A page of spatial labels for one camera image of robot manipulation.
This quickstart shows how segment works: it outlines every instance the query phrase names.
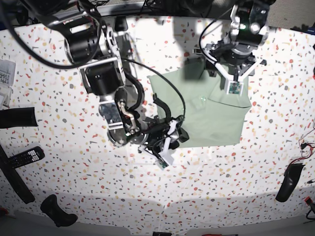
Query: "remote control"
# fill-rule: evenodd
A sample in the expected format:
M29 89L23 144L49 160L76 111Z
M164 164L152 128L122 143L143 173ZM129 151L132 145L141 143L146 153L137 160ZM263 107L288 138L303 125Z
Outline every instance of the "remote control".
M9 164L16 169L21 166L39 161L45 157L43 150L40 147L34 147L27 151L21 152L9 158Z

